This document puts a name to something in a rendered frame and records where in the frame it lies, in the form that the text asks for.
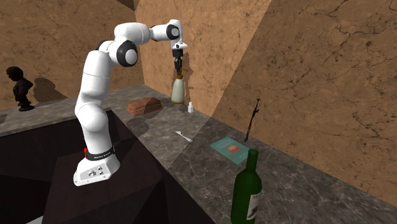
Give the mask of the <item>dark bust figure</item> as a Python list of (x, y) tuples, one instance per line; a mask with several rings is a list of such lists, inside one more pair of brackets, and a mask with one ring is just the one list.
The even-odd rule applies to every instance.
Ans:
[(24, 78), (24, 72), (17, 66), (7, 68), (6, 74), (9, 79), (16, 82), (13, 87), (13, 94), (20, 107), (18, 110), (29, 111), (34, 109), (34, 106), (31, 105), (31, 101), (27, 98), (27, 94), (29, 89), (33, 86), (33, 83)]

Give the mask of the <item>white spoon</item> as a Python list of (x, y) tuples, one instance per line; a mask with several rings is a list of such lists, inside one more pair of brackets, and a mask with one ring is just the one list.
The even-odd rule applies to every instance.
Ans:
[(190, 139), (189, 137), (184, 136), (181, 131), (177, 130), (177, 131), (174, 131), (174, 133), (180, 135), (181, 137), (186, 139), (188, 142), (192, 142), (192, 139)]

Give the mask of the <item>pale green soap dispenser bottle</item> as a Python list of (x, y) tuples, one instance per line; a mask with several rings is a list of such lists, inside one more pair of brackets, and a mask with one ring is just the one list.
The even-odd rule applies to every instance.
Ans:
[(183, 80), (183, 71), (186, 71), (186, 69), (181, 68), (180, 73), (177, 74), (172, 86), (171, 101), (174, 104), (183, 104), (185, 101), (185, 83)]

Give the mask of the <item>green wine bottle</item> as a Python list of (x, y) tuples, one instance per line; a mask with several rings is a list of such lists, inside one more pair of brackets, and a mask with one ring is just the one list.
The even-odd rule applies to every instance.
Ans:
[(236, 176), (230, 221), (232, 224), (254, 224), (258, 211), (262, 183), (256, 172), (258, 151), (250, 149), (246, 168)]

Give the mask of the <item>brown bread loaf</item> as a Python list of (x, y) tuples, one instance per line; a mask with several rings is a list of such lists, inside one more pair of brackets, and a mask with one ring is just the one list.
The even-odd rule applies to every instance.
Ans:
[(162, 109), (160, 100), (154, 97), (145, 97), (127, 104), (127, 111), (133, 116), (141, 116)]

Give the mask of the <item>dark robot stand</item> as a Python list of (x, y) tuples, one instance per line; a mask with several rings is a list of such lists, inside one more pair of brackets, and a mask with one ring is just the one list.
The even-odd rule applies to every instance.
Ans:
[(214, 224), (112, 112), (121, 166), (110, 179), (73, 183), (85, 142), (69, 120), (0, 137), (0, 224)]

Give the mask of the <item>teal book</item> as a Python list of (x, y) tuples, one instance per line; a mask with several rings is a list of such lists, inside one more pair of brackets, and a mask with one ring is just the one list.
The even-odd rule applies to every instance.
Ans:
[(212, 143), (210, 147), (236, 165), (239, 165), (241, 162), (247, 159), (247, 154), (249, 151), (248, 147), (240, 144), (230, 137), (224, 137), (223, 139)]

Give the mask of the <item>thin black tool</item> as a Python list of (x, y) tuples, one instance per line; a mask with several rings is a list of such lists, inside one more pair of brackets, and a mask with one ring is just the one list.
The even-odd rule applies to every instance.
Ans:
[(247, 142), (247, 140), (249, 139), (249, 133), (250, 133), (250, 131), (251, 131), (251, 127), (252, 127), (252, 124), (253, 124), (253, 119), (254, 119), (254, 117), (255, 117), (255, 115), (259, 112), (259, 108), (258, 108), (258, 105), (259, 105), (259, 102), (260, 102), (260, 98), (257, 98), (256, 99), (257, 100), (257, 102), (256, 102), (256, 106), (255, 106), (255, 108), (254, 108), (254, 110), (253, 110), (253, 113), (252, 113), (252, 116), (251, 116), (251, 119), (250, 119), (250, 122), (249, 122), (249, 126), (248, 126), (248, 128), (247, 128), (247, 132), (246, 132), (246, 137), (245, 137), (245, 139), (244, 139), (244, 142)]

